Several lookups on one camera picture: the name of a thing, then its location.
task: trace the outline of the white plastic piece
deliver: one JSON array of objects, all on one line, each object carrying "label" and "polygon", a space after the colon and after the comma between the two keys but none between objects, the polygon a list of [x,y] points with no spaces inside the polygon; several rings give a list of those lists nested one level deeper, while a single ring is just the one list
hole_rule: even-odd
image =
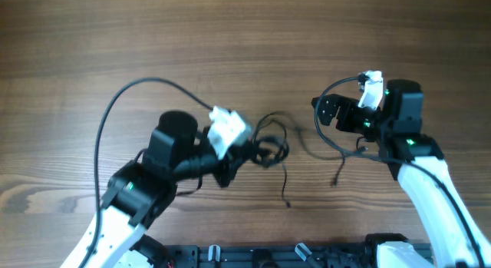
[{"label": "white plastic piece", "polygon": [[363,74],[368,76],[368,80],[364,83],[363,95],[361,95],[358,107],[377,110],[384,96],[382,71],[365,71]]},{"label": "white plastic piece", "polygon": [[[102,224],[97,253],[87,262],[86,268],[113,268],[117,261],[146,233],[147,229],[138,224],[128,224],[130,216],[116,207],[108,207],[101,211]],[[78,242],[70,256],[61,264],[61,268],[79,267],[87,248],[92,242],[95,231],[95,216],[82,239]]]},{"label": "white plastic piece", "polygon": [[[491,266],[491,244],[479,230],[455,190],[447,163],[436,157],[415,157],[413,163],[433,173],[447,187],[480,246],[484,263]],[[476,255],[456,211],[435,182],[421,170],[406,164],[401,166],[397,180],[416,207],[430,238],[437,266],[455,266],[458,261],[464,261],[468,266],[478,266]]]},{"label": "white plastic piece", "polygon": [[297,246],[295,246],[295,252],[303,261],[306,261],[308,256],[312,255],[312,252],[303,243],[298,243]]},{"label": "white plastic piece", "polygon": [[152,268],[153,264],[148,263],[148,258],[136,250],[127,251],[116,263],[114,268]]},{"label": "white plastic piece", "polygon": [[244,144],[252,133],[251,126],[236,111],[229,112],[215,106],[209,113],[209,119],[213,123],[208,139],[219,160],[223,159],[230,146]]},{"label": "white plastic piece", "polygon": [[391,241],[377,246],[378,268],[432,268],[433,264],[425,260],[413,245],[402,241]]},{"label": "white plastic piece", "polygon": [[[216,255],[215,255],[215,259],[213,259],[213,248],[215,248],[215,252],[216,252]],[[220,255],[222,254],[222,249],[220,248],[220,246],[218,245],[212,245],[209,247],[208,249],[208,261],[216,261],[216,262],[220,262]]]}]

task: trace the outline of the black cable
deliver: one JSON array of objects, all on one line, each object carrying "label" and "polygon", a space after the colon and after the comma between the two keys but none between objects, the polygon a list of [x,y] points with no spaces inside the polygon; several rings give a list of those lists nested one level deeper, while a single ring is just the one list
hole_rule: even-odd
[{"label": "black cable", "polygon": [[109,115],[110,109],[113,107],[114,103],[116,103],[116,100],[128,89],[133,87],[134,85],[141,84],[144,82],[160,82],[162,84],[168,84],[171,85],[178,90],[182,91],[185,95],[189,96],[192,98],[194,101],[196,101],[198,104],[202,105],[203,107],[212,110],[213,108],[206,104],[205,102],[201,101],[198,97],[196,97],[194,94],[191,92],[187,91],[185,88],[179,86],[178,84],[169,81],[167,79],[162,79],[162,78],[157,78],[157,77],[148,77],[148,78],[141,78],[137,79],[135,81],[130,82],[129,84],[125,85],[122,87],[111,99],[109,102],[109,105],[106,108],[106,111],[102,115],[101,123],[99,124],[99,129],[97,130],[97,136],[95,139],[95,151],[94,151],[94,185],[95,185],[95,216],[96,216],[96,223],[95,223],[95,231],[94,231],[94,237],[92,239],[91,245],[87,248],[87,253],[85,254],[84,259],[82,260],[79,268],[83,268],[85,264],[87,264],[88,260],[91,258],[91,255],[94,253],[94,250],[97,246],[97,242],[99,240],[99,234],[101,233],[101,223],[102,223],[102,218],[101,218],[101,202],[100,202],[100,195],[99,195],[99,146],[101,143],[101,135],[102,135],[102,129],[104,128],[104,124],[106,123],[107,116]]},{"label": "black cable", "polygon": [[140,159],[141,155],[142,155],[143,153],[145,153],[145,152],[147,152],[147,149],[142,149],[142,150],[140,150],[140,152],[138,152],[137,156],[134,158],[134,161],[135,161],[135,162],[138,162],[138,160]]},{"label": "black cable", "polygon": [[[281,121],[278,121],[274,118],[270,118],[268,120],[268,122],[266,122],[267,118],[268,117],[271,117],[271,116],[283,116],[283,117],[286,117],[288,118],[291,123],[293,124],[293,126],[288,126],[284,123],[282,123]],[[260,132],[260,130],[268,127],[269,125],[271,124],[277,124],[279,127],[281,127],[284,131],[284,140],[286,141],[286,129],[289,129],[291,131],[294,131],[296,134],[297,134],[297,138],[298,140],[300,141],[300,145],[302,146],[302,148],[304,149],[304,151],[310,155],[311,157],[313,158],[316,158],[316,159],[319,159],[319,160],[342,160],[341,162],[341,165],[339,166],[338,168],[338,171],[336,172],[335,176],[334,176],[334,180],[332,181],[331,183],[331,186],[332,187],[335,187],[337,184],[338,184],[338,178],[339,178],[339,175],[341,174],[341,171],[344,167],[344,164],[346,162],[346,157],[341,153],[341,156],[340,157],[322,157],[322,156],[318,156],[317,154],[313,153],[312,151],[310,151],[307,147],[307,144],[305,143],[304,139],[303,139],[303,136],[302,136],[302,133],[304,131],[309,131],[309,129],[307,128],[303,128],[300,126],[299,123],[297,123],[297,121],[293,118],[293,115],[290,114],[289,112],[287,111],[273,111],[272,113],[270,114],[267,114],[266,116],[264,116],[263,118],[261,118],[259,120],[259,122],[257,123],[256,125],[256,131],[255,131],[255,134],[253,135],[254,137],[257,136],[257,133]],[[285,188],[286,188],[286,182],[287,182],[287,172],[286,172],[286,166],[282,163],[282,166],[283,166],[283,171],[285,172],[285,180],[283,182],[283,187],[282,187],[282,200],[286,202],[286,206],[287,207],[291,207],[291,204],[289,201],[287,201],[285,199]]]},{"label": "black cable", "polygon": [[202,185],[203,185],[203,177],[199,177],[198,178],[198,186],[196,187],[195,190],[180,191],[180,192],[176,193],[176,197],[191,195],[191,194],[197,192],[198,190],[200,190]]},{"label": "black cable", "polygon": [[[328,88],[326,88],[324,90],[324,92],[322,92],[322,94],[319,98],[323,98],[331,89],[337,87],[340,84],[343,84],[343,83],[346,83],[349,81],[357,81],[357,80],[358,80],[358,77],[352,77],[352,78],[346,78],[346,79],[337,81],[334,84],[330,85]],[[339,147],[333,140],[331,140],[329,137],[326,137],[322,133],[322,129],[321,129],[321,127],[319,125],[319,121],[318,121],[318,109],[319,109],[320,104],[321,104],[321,100],[318,100],[317,104],[315,105],[315,110],[314,110],[315,129],[317,130],[321,139],[326,144],[333,147],[335,150],[341,152],[342,154],[346,155],[347,157],[361,157],[361,158],[366,158],[368,160],[381,162],[383,164],[389,164],[389,163],[406,164],[408,166],[414,167],[414,168],[424,172],[426,175],[428,175],[428,177],[430,177],[435,182],[435,184],[437,184],[437,186],[447,196],[448,200],[450,201],[450,203],[453,206],[453,209],[456,211],[457,216],[459,217],[460,222],[462,223],[462,226],[463,226],[464,230],[466,231],[466,235],[469,237],[471,247],[473,248],[474,253],[476,254],[476,258],[477,258],[477,261],[479,263],[479,267],[483,268],[484,267],[484,260],[483,260],[483,256],[481,255],[480,249],[479,249],[479,244],[477,244],[477,242],[474,238],[474,235],[472,234],[472,231],[470,230],[469,224],[467,223],[465,217],[463,216],[462,210],[460,210],[455,199],[453,198],[452,194],[448,191],[445,184],[443,184],[440,180],[438,180],[438,178],[435,175],[433,175],[431,172],[429,172],[428,170],[426,170],[425,168],[423,168],[417,164],[413,164],[411,162],[407,162],[405,160],[399,160],[399,159],[392,158],[392,157],[378,157],[378,156],[373,156],[373,155],[365,155],[365,154],[361,153],[360,151],[350,151],[350,150],[346,150],[342,147]]]},{"label": "black cable", "polygon": [[357,138],[357,139],[356,139],[356,150],[357,150],[357,151],[358,151],[358,150],[360,150],[360,148],[358,148],[358,145],[360,144],[360,141],[361,141],[362,139],[365,139],[365,137],[359,137],[359,138]]},{"label": "black cable", "polygon": [[[252,138],[251,138],[253,147],[258,152],[258,155],[261,157],[261,159],[258,159],[257,155],[253,156],[251,158],[251,161],[254,164],[263,166],[264,168],[268,168],[276,164],[280,164],[285,160],[285,158],[288,156],[290,152],[290,147],[288,145],[288,142],[286,141],[287,131],[286,131],[286,126],[284,124],[280,123],[279,121],[270,121],[266,125],[262,125],[265,120],[265,117],[268,117],[269,115],[270,114],[267,114],[266,116],[264,116],[264,118],[259,120],[259,122],[255,127],[254,132],[252,133]],[[273,135],[258,137],[259,132],[271,124],[277,124],[283,130],[283,138]],[[261,148],[261,143],[272,144],[278,148],[278,151],[276,152],[276,154],[274,154],[274,157],[272,159],[268,157],[272,152],[269,149]]]},{"label": "black cable", "polygon": [[282,188],[282,200],[283,200],[283,202],[286,203],[286,207],[290,208],[292,206],[290,204],[290,201],[285,199],[285,188],[286,188],[286,181],[288,179],[288,174],[286,173],[286,166],[283,162],[282,162],[282,167],[283,167],[283,172],[285,172],[285,180],[283,181],[283,188]]}]

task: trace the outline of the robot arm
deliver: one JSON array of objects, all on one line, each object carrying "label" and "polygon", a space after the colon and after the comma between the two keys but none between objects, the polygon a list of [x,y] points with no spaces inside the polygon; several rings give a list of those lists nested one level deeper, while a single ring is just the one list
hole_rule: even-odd
[{"label": "robot arm", "polygon": [[[219,122],[202,133],[196,119],[185,112],[162,114],[142,162],[130,161],[109,179],[102,196],[101,234],[85,267],[113,268],[126,262],[152,267],[149,257],[132,249],[172,203],[178,194],[177,182],[213,174],[220,187],[228,187],[247,160],[258,161],[258,154],[269,156],[271,151],[259,149],[259,144],[248,139],[251,127],[237,113],[215,108],[211,114]],[[94,217],[61,267],[81,264],[94,238],[96,221]]]},{"label": "robot arm", "polygon": [[[416,207],[438,267],[491,266],[489,241],[456,192],[443,153],[433,138],[420,133],[423,109],[420,85],[414,81],[391,80],[384,91],[381,73],[375,72],[368,71],[358,77],[364,92],[360,101],[338,94],[313,98],[312,106],[319,106],[319,121],[329,125],[336,117],[338,130],[362,134],[366,141],[377,142],[378,160],[387,163],[393,178]],[[386,97],[381,110],[378,104],[383,93]],[[378,240],[376,245],[379,267],[431,266],[409,243]]]}]

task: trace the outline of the wood grain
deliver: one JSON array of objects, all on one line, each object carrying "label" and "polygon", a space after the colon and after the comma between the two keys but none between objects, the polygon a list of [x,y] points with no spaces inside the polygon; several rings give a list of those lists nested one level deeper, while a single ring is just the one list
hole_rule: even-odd
[{"label": "wood grain", "polygon": [[[0,266],[59,266],[69,254],[94,213],[101,115],[121,86],[144,76],[172,79],[251,122],[283,110],[311,129],[310,100],[333,81],[371,68],[419,81],[423,130],[490,237],[488,1],[1,0]],[[354,85],[337,92],[359,96]],[[103,186],[169,109],[209,123],[206,110],[158,84],[116,103],[102,140]],[[325,132],[344,147],[357,137]],[[281,169],[247,164],[228,189],[206,178],[200,192],[176,199],[150,234],[198,245],[353,241],[381,231],[427,240],[384,165],[350,159],[330,188],[339,161],[309,157],[290,136],[292,209],[280,200]],[[305,140],[316,154],[337,155],[311,132]]]}]

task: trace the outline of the wooden table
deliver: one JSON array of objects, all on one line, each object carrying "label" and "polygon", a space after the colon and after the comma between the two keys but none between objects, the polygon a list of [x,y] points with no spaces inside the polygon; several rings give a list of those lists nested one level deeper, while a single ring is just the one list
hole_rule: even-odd
[{"label": "wooden table", "polygon": [[[311,98],[367,69],[419,81],[423,131],[491,237],[489,0],[2,0],[0,1],[0,266],[59,266],[94,215],[93,150],[113,94],[143,76],[172,79],[251,122],[292,112],[314,128]],[[359,97],[356,84],[338,93]],[[145,84],[117,102],[104,129],[101,185],[146,147],[169,109],[209,124],[172,88]],[[326,134],[344,147],[357,135]],[[212,177],[177,198],[150,228],[164,244],[253,245],[359,241],[398,232],[427,241],[386,166],[309,157],[289,140],[281,168],[245,165],[230,188]],[[310,150],[338,155],[315,133]],[[373,144],[371,151],[377,150]],[[190,190],[195,181],[180,185]]]}]

